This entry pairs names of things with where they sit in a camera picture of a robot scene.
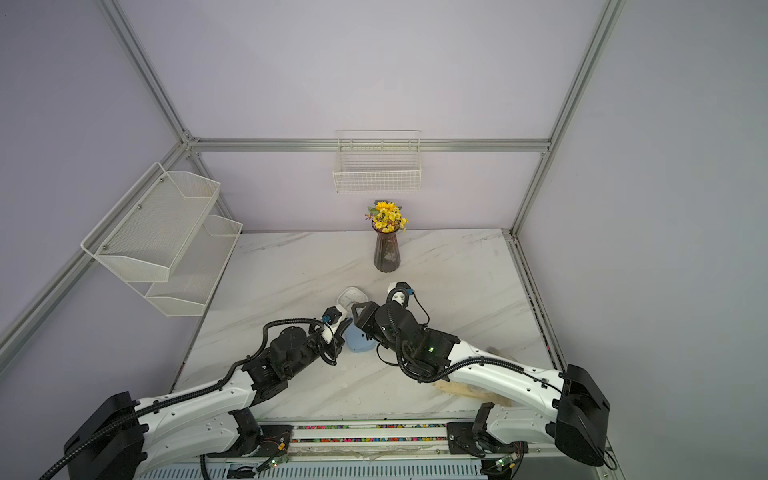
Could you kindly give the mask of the light blue alarm clock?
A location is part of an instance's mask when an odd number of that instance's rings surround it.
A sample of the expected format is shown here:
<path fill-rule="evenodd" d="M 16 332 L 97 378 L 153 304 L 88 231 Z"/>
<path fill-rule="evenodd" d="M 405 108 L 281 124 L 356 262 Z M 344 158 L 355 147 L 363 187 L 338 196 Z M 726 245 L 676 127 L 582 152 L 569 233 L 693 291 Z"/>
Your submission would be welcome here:
<path fill-rule="evenodd" d="M 351 323 L 344 332 L 346 347 L 353 353 L 363 353 L 374 350 L 377 342 L 369 339 L 366 333 Z"/>

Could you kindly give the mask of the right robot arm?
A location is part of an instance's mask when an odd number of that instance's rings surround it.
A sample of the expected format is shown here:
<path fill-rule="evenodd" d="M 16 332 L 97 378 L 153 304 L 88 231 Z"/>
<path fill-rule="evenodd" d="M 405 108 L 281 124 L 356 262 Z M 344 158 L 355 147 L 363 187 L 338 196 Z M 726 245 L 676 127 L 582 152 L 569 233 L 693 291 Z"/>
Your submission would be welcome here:
<path fill-rule="evenodd" d="M 610 402 L 587 370 L 570 364 L 565 371 L 516 364 L 458 337 L 418 323 L 401 303 L 355 303 L 352 319 L 368 339 L 391 350 L 408 378 L 424 384 L 457 382 L 484 389 L 521 404 L 537 415 L 525 427 L 491 421 L 492 408 L 479 411 L 481 433 L 501 445 L 533 431 L 528 442 L 552 441 L 582 464 L 602 467 Z"/>

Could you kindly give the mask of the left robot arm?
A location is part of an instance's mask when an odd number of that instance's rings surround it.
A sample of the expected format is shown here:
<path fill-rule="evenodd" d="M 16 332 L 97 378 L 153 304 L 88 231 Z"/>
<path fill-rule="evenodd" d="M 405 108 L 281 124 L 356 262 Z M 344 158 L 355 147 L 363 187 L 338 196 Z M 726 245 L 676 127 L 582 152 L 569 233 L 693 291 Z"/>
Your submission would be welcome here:
<path fill-rule="evenodd" d="M 135 479 L 197 456 L 240 457 L 265 441 L 252 407 L 286 390 L 314 361 L 337 360 L 347 321 L 278 321 L 282 332 L 264 340 L 225 375 L 174 394 L 132 399 L 121 392 L 105 400 L 66 442 L 62 459 L 45 478 L 65 469 L 72 479 Z"/>

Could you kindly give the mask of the cream work glove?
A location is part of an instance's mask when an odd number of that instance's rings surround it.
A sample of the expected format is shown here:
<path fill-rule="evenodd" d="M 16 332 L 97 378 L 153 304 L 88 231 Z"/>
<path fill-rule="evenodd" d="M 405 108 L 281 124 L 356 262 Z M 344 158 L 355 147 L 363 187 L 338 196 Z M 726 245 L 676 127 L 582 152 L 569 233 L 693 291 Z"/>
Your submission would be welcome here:
<path fill-rule="evenodd" d="M 458 396 L 458 397 L 476 399 L 482 402 L 492 402 L 496 405 L 501 405 L 504 407 L 519 406 L 519 403 L 516 403 L 511 399 L 508 399 L 495 392 L 492 392 L 490 390 L 487 390 L 485 388 L 475 386 L 475 385 L 442 379 L 433 383 L 433 386 L 437 390 L 440 390 L 443 393 L 447 393 L 447 394 Z"/>

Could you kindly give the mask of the dark glass vase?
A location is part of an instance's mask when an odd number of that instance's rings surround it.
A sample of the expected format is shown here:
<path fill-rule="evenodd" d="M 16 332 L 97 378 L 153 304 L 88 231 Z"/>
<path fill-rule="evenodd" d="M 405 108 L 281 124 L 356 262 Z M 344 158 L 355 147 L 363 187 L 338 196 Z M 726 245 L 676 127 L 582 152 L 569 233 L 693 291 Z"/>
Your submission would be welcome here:
<path fill-rule="evenodd" d="M 376 245 L 373 263 L 377 270 L 383 273 L 396 271 L 401 263 L 401 255 L 398 243 L 399 229 L 383 231 L 372 225 L 376 232 Z"/>

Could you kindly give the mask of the yellow flower bouquet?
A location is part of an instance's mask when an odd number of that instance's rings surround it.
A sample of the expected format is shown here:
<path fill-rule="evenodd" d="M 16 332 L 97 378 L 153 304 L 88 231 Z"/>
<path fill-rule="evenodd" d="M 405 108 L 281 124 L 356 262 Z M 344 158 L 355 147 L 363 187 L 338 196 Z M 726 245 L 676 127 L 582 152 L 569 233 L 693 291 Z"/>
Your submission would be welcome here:
<path fill-rule="evenodd" d="M 401 208 L 388 201 L 377 201 L 369 207 L 366 218 L 375 231 L 383 234 L 405 231 L 409 223 L 409 220 L 403 216 Z"/>

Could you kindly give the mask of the white two-tier mesh shelf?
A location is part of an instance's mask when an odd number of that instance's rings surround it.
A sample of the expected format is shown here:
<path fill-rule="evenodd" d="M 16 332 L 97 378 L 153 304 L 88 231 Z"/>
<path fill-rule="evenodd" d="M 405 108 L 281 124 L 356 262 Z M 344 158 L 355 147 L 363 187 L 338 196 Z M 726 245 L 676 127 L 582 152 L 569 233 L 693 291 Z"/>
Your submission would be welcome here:
<path fill-rule="evenodd" d="M 81 249 L 164 316 L 201 317 L 243 229 L 219 197 L 219 182 L 156 163 Z"/>

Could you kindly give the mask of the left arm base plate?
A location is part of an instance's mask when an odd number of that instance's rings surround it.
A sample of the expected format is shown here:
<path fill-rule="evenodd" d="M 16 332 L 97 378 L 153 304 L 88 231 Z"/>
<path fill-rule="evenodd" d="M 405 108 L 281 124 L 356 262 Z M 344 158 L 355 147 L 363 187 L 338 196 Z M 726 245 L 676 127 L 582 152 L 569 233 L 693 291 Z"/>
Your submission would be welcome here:
<path fill-rule="evenodd" d="M 279 447 L 286 450 L 294 427 L 287 424 L 253 424 L 237 427 L 235 443 L 223 452 L 209 453 L 209 458 L 268 458 L 277 455 Z"/>

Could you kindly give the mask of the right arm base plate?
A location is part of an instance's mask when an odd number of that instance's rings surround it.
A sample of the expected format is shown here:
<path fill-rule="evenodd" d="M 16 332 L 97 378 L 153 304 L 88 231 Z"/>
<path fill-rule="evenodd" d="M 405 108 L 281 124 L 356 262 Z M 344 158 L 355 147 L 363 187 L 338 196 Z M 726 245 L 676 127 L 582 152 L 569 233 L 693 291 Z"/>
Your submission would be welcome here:
<path fill-rule="evenodd" d="M 486 458 L 501 454 L 527 454 L 528 444 L 516 441 L 508 444 L 494 439 L 487 432 L 476 433 L 472 422 L 448 422 L 446 424 L 448 451 L 451 455 L 470 455 Z"/>

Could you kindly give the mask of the aluminium front rail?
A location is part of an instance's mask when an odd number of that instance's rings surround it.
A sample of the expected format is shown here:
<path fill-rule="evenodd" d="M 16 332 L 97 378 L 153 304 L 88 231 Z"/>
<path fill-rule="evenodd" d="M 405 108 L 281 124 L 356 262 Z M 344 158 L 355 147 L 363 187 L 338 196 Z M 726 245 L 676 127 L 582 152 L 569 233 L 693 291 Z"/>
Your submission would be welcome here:
<path fill-rule="evenodd" d="M 401 421 L 298 422 L 288 448 L 268 458 L 191 457 L 138 479 L 620 479 L 615 457 L 582 464 L 548 442 L 527 454 L 486 458 L 451 455 L 446 424 L 458 418 Z"/>

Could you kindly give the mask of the aluminium frame profile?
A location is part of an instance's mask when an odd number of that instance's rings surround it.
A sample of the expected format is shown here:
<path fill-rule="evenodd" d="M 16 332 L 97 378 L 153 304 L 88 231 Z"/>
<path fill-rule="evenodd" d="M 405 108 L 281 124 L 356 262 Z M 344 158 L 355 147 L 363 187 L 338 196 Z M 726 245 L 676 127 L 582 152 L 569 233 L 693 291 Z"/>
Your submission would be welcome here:
<path fill-rule="evenodd" d="M 165 105 L 171 110 L 171 131 L 177 144 L 184 146 L 184 156 L 205 153 L 266 154 L 277 180 L 284 181 L 278 193 L 267 194 L 258 187 L 256 177 L 245 180 L 244 170 L 235 175 L 243 188 L 231 190 L 235 178 L 219 173 L 223 180 L 220 195 L 229 201 L 225 209 L 234 213 L 236 197 L 253 197 L 243 207 L 256 217 L 240 220 L 261 230 L 342 230 L 362 224 L 362 204 L 344 201 L 337 185 L 326 179 L 331 167 L 319 165 L 320 173 L 310 173 L 309 166 L 289 167 L 280 154 L 304 156 L 341 154 L 341 162 L 366 149 L 373 149 L 374 171 L 414 169 L 394 167 L 389 157 L 397 150 L 429 152 L 434 146 L 443 151 L 486 153 L 491 144 L 512 145 L 517 151 L 503 153 L 544 153 L 554 146 L 555 107 L 566 97 L 566 84 L 572 83 L 577 57 L 591 40 L 598 18 L 608 1 L 95 1 L 98 7 L 83 6 L 84 13 L 95 14 L 103 3 L 109 15 L 117 14 L 131 40 L 118 40 L 121 46 L 133 45 L 144 56 L 152 71 L 155 86 L 162 89 Z M 105 113 L 90 113 L 74 118 L 67 113 L 57 126 L 86 127 L 75 138 L 82 147 L 97 147 L 96 140 L 108 140 L 107 133 L 96 133 L 96 126 L 110 127 L 114 144 L 99 146 L 96 153 L 113 153 L 115 158 L 64 160 L 62 173 L 54 173 L 53 154 L 40 155 L 41 173 L 33 174 L 32 159 L 8 157 L 3 168 L 13 163 L 20 173 L 8 173 L 6 180 L 19 193 L 8 192 L 18 204 L 22 197 L 40 200 L 32 217 L 43 220 L 37 228 L 51 247 L 74 248 L 74 237 L 85 233 L 95 222 L 105 203 L 112 203 L 134 180 L 144 173 L 154 146 L 139 158 L 118 160 L 117 154 L 139 152 L 142 135 L 128 133 L 117 126 L 118 117 L 127 126 L 139 126 L 138 114 L 129 115 L 128 100 L 118 100 L 117 93 L 105 94 L 97 106 Z M 149 140 L 149 134 L 142 140 Z M 83 200 L 95 200 L 95 210 L 82 217 L 64 206 L 65 175 L 77 173 L 69 182 Z M 69 335 L 76 324 L 85 333 L 82 340 L 64 340 L 64 333 L 43 333 L 48 340 L 32 340 L 31 347 L 10 373 L 1 380 L 1 426 L 13 422 L 43 423 L 42 418 L 64 416 L 71 423 L 76 413 L 58 410 L 83 410 L 86 400 L 99 400 L 107 380 L 116 380 L 118 390 L 129 383 L 157 384 L 160 372 L 170 367 L 160 359 L 170 360 L 181 348 L 181 340 L 160 347 L 160 339 L 171 331 L 179 334 L 191 327 L 187 320 L 151 320 L 139 314 L 139 307 L 118 311 L 80 314 L 65 320 L 62 314 L 47 320 L 43 331 L 59 329 Z M 118 334 L 117 326 L 96 334 L 96 324 L 128 325 L 130 322 L 154 323 L 144 330 L 157 333 L 146 342 L 131 340 L 137 350 L 128 360 L 117 358 L 117 346 L 107 346 L 110 337 L 120 338 L 120 347 L 128 346 L 127 334 Z M 127 327 L 129 333 L 140 328 Z M 74 360 L 64 360 L 64 343 L 69 350 L 85 353 L 97 344 L 115 352 L 114 366 L 107 360 L 90 360 L 85 354 L 83 370 L 75 373 Z M 107 353 L 95 357 L 107 358 Z"/>

